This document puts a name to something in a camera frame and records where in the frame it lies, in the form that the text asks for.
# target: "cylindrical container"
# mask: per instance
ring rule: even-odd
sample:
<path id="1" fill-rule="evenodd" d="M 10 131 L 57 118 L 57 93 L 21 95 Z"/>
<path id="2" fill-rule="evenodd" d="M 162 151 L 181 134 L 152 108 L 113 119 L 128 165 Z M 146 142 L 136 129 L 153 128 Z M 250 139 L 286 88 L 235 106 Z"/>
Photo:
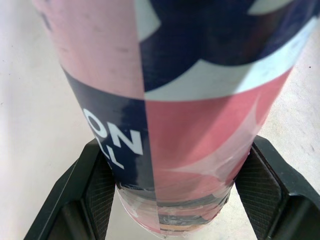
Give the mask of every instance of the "cylindrical container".
<path id="1" fill-rule="evenodd" d="M 146 229 L 180 235 L 227 202 L 318 0 L 34 0 Z"/>

